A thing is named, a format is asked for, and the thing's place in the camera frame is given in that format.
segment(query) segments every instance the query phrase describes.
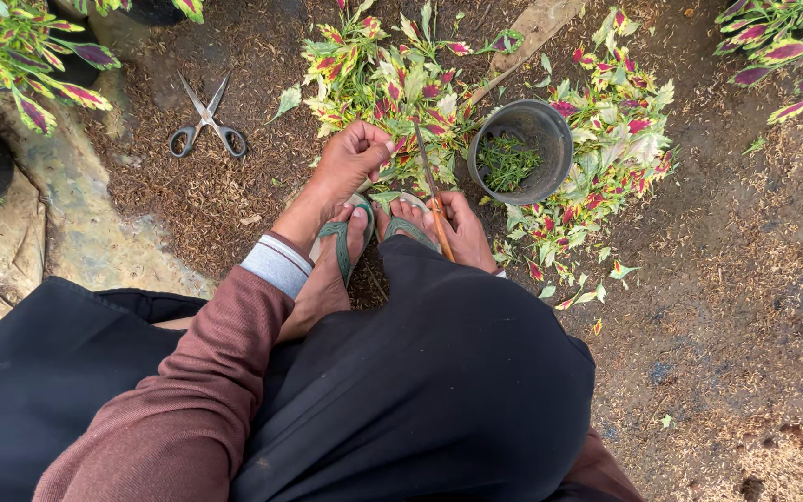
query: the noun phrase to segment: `scissor blade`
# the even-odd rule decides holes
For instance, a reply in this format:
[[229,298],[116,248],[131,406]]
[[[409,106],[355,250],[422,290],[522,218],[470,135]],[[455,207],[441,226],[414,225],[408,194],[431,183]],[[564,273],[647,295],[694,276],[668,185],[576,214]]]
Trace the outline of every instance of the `scissor blade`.
[[210,99],[210,103],[206,107],[207,112],[210,113],[210,117],[216,114],[216,108],[218,108],[218,102],[222,100],[222,95],[225,94],[225,87],[228,86],[230,76],[231,76],[231,71],[229,70],[229,72],[225,74],[225,78],[222,79],[222,84],[218,86],[216,95],[213,96],[212,99]]
[[426,173],[427,185],[429,185],[429,193],[433,198],[439,193],[439,189],[435,186],[435,179],[433,178],[433,168],[429,165],[427,159],[427,149],[423,146],[423,136],[420,134],[420,126],[414,122],[414,132],[417,134],[417,146],[420,148],[420,159],[423,160],[423,171]]
[[190,85],[187,85],[187,80],[184,79],[184,76],[181,74],[181,72],[178,73],[178,77],[181,79],[181,83],[184,85],[184,92],[186,92],[187,96],[191,98],[191,103],[194,103],[194,108],[204,120],[210,120],[212,118],[210,112],[204,108],[204,104],[200,102],[200,98],[197,97],[194,89],[192,89]]

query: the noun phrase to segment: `coleus plant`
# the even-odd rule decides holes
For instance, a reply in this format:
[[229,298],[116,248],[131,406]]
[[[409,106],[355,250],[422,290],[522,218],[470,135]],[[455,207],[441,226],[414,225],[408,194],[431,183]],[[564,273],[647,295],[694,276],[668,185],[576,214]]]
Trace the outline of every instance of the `coleus plant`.
[[380,172],[383,187],[411,179],[423,194],[423,164],[412,120],[418,120],[430,166],[437,180],[455,184],[455,150],[466,146],[463,134],[472,131],[473,105],[466,101],[470,86],[457,80],[458,71],[435,61],[445,48],[457,55],[473,53],[466,42],[436,40],[434,8],[427,1],[419,26],[401,15],[400,30],[407,43],[381,45],[388,37],[379,19],[366,16],[373,0],[351,12],[339,1],[342,25],[318,25],[326,41],[305,40],[303,58],[309,61],[304,84],[317,83],[318,93],[304,102],[321,121],[318,137],[340,131],[363,119],[389,131],[396,142],[393,158]]
[[[77,10],[85,14],[88,13],[86,4],[89,2],[95,4],[95,10],[102,16],[106,16],[109,11],[114,11],[120,7],[127,11],[132,8],[132,0],[73,0],[73,6],[76,6]],[[190,20],[199,24],[204,23],[204,5],[201,0],[172,0],[172,4],[178,7]]]
[[[803,0],[737,0],[716,21],[728,38],[715,54],[741,49],[752,61],[732,76],[731,83],[748,87],[784,66],[803,69]],[[801,99],[771,113],[768,123],[783,122],[803,112],[803,77],[795,84],[795,94]]]
[[10,92],[23,123],[46,136],[56,125],[54,116],[31,99],[31,93],[59,97],[88,108],[111,108],[95,91],[49,76],[55,68],[64,69],[59,53],[75,53],[101,70],[119,67],[119,61],[105,47],[58,39],[53,29],[83,28],[55,19],[47,13],[44,3],[0,0],[0,93]]
[[[674,167],[663,112],[674,100],[674,82],[657,86],[655,76],[644,72],[616,40],[638,26],[612,7],[593,34],[595,50],[587,52],[582,46],[572,54],[573,63],[591,71],[591,78],[582,88],[569,80],[548,87],[551,106],[572,130],[574,162],[562,186],[546,200],[507,205],[507,236],[531,256],[526,262],[533,279],[543,281],[544,270],[553,269],[571,285],[575,264],[566,259],[569,253]],[[603,247],[600,260],[609,251]],[[494,252],[503,263],[514,257],[502,240],[495,242]],[[593,291],[582,302],[603,295],[604,291]],[[574,303],[578,303],[575,297],[562,308]]]

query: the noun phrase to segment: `scissors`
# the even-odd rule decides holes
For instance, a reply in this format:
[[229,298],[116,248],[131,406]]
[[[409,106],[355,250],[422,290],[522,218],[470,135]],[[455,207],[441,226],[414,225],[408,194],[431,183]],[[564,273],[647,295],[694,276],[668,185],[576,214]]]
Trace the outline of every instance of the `scissors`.
[[[229,151],[231,156],[240,158],[246,154],[246,141],[244,141],[244,137],[241,136],[239,132],[229,128],[228,126],[223,126],[217,123],[216,120],[212,119],[213,114],[216,113],[216,108],[218,108],[218,102],[222,100],[222,94],[225,93],[225,85],[228,85],[230,76],[231,71],[229,70],[229,72],[225,75],[225,79],[222,80],[222,84],[218,86],[216,95],[210,100],[209,106],[204,108],[204,104],[200,102],[200,98],[197,97],[194,90],[191,89],[191,86],[187,85],[187,80],[184,79],[181,72],[178,73],[181,83],[184,84],[184,92],[186,92],[187,96],[191,98],[191,102],[194,103],[194,108],[196,108],[197,112],[200,114],[200,121],[197,122],[197,125],[195,126],[183,127],[172,134],[172,138],[170,138],[171,154],[179,158],[187,155],[188,152],[191,151],[191,146],[194,145],[194,140],[197,139],[197,135],[200,133],[200,130],[204,125],[208,125],[216,130],[218,136],[222,138],[222,144],[225,145],[225,149]],[[231,148],[229,134],[234,135],[236,143],[240,145],[238,151]],[[184,146],[180,152],[176,152],[174,145],[179,136],[184,136]]]

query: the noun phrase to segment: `gray pot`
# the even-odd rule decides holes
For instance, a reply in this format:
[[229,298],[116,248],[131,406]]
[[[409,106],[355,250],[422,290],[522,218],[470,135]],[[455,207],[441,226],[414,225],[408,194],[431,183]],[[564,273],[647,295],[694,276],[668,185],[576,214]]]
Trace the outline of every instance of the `gray pot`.
[[[476,157],[482,137],[490,140],[505,132],[525,143],[527,148],[537,148],[541,165],[523,179],[516,190],[495,192],[485,186],[484,177],[490,168],[483,167],[480,172]],[[507,204],[526,205],[550,197],[562,185],[572,167],[573,153],[572,131],[566,119],[546,101],[520,99],[485,120],[485,125],[469,144],[467,166],[469,175],[488,195]]]

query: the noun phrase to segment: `sandal strap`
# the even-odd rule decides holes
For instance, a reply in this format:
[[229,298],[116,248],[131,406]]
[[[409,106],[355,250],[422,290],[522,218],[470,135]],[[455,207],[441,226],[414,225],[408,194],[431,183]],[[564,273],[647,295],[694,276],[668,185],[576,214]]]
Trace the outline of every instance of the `sandal strap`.
[[351,257],[349,257],[349,246],[346,245],[346,233],[349,225],[346,222],[325,223],[318,232],[318,238],[336,234],[336,261],[340,266],[340,276],[342,283],[349,286],[349,276],[351,276]]
[[405,231],[412,237],[414,237],[420,244],[429,247],[435,251],[439,251],[440,247],[432,242],[427,234],[423,233],[420,229],[414,226],[413,223],[403,220],[398,216],[393,216],[392,219],[389,221],[389,224],[386,225],[386,232],[383,234],[383,240],[388,239],[389,237],[395,235],[397,231]]

